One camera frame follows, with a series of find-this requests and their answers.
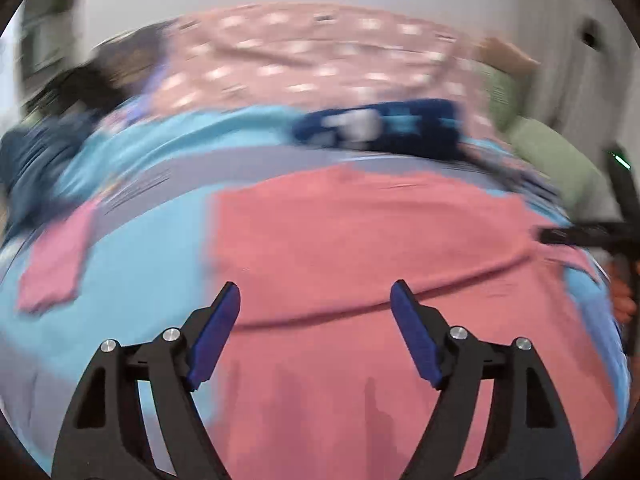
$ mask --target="pink garment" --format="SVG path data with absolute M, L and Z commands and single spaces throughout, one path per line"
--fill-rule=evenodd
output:
M 384 10 L 276 3 L 181 17 L 152 114 L 289 105 L 304 110 L 444 98 L 471 137 L 495 139 L 462 33 Z
M 78 296 L 98 202 L 85 202 L 68 218 L 51 223 L 33 243 L 18 284 L 19 310 L 41 311 Z
M 539 218 L 520 197 L 433 173 L 337 166 L 223 192 L 210 215 L 207 258 L 220 280 L 211 293 L 225 280 L 242 293 L 210 428 L 234 478 L 399 478 L 438 396 L 388 311 L 399 278 L 479 338 L 533 340 L 584 472 L 611 443 L 613 390 L 558 264 L 588 262 L 535 242 Z M 459 473 L 477 461 L 490 390 L 481 389 Z

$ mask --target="blue gripper pad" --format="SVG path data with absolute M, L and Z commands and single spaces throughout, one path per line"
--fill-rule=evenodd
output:
M 399 283 L 394 283 L 391 287 L 391 312 L 420 377 L 437 388 L 442 380 L 438 365 L 438 346 L 416 314 L 414 298 L 409 297 Z
M 240 289 L 232 284 L 189 352 L 187 382 L 192 391 L 210 379 L 239 313 Z

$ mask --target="blue star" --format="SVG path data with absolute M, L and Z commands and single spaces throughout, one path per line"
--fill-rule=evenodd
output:
M 440 118 L 440 124 L 445 128 L 457 128 L 460 126 L 460 121 L 457 121 L 455 119 Z
M 407 108 L 399 110 L 391 110 L 385 121 L 389 123 L 391 131 L 400 135 L 420 135 L 418 131 L 418 122 L 420 116 L 411 115 Z

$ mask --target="light green cushion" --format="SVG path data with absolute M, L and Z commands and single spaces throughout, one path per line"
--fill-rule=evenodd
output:
M 558 188 L 573 217 L 602 174 L 563 136 L 534 119 L 518 118 L 507 132 L 514 152 L 545 173 Z
M 520 107 L 518 83 L 506 72 L 501 72 L 489 65 L 476 63 L 476 67 L 484 76 L 485 88 L 489 93 L 489 117 L 496 129 L 504 133 L 518 115 Z

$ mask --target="metal bolt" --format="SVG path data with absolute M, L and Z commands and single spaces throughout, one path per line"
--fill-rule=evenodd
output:
M 107 339 L 100 345 L 100 350 L 103 352 L 112 352 L 116 348 L 116 342 L 113 339 Z
M 175 341 L 180 337 L 180 331 L 177 328 L 168 328 L 162 332 L 162 339 L 165 341 Z
M 467 338 L 467 336 L 469 335 L 469 332 L 466 331 L 466 328 L 463 328 L 461 326 L 454 326 L 451 328 L 451 330 L 449 330 L 449 335 L 453 339 L 462 341 L 463 339 Z
M 516 339 L 516 346 L 520 350 L 531 350 L 531 348 L 533 348 L 533 345 L 531 344 L 531 341 L 528 340 L 526 337 L 517 338 Z

